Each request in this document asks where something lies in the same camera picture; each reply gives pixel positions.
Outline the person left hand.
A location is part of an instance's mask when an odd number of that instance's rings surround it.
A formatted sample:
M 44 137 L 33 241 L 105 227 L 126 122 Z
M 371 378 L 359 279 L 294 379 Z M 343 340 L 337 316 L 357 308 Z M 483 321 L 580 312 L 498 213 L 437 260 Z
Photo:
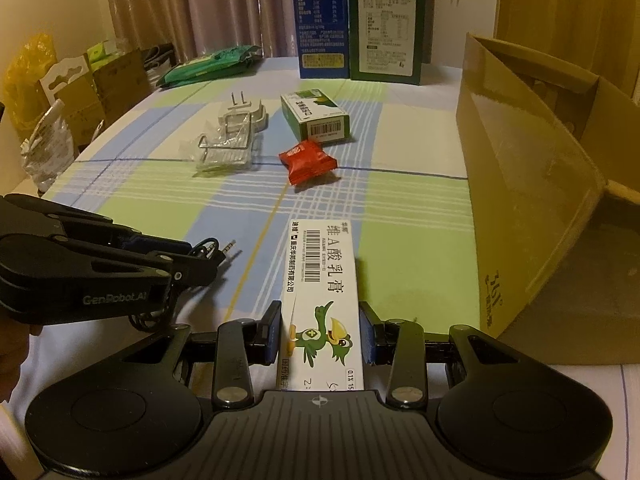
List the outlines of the person left hand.
M 15 321 L 4 312 L 0 320 L 0 401 L 9 401 L 29 352 L 29 338 L 39 336 L 41 325 Z

